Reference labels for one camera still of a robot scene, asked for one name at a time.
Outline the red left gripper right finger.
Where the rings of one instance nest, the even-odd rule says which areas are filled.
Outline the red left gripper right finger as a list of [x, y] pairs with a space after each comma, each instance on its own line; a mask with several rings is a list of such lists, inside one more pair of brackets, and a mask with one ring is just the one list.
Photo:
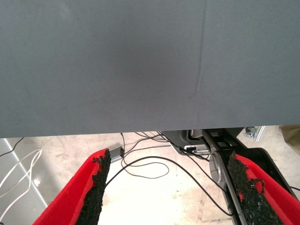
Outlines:
[[300, 202], [258, 164], [230, 155], [228, 171], [248, 225], [298, 225]]

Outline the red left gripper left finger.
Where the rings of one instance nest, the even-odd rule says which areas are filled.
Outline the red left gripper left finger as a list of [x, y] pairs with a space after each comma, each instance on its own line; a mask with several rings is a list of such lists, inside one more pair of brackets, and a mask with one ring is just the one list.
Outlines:
[[91, 154], [35, 225], [97, 225], [111, 165], [108, 149]]

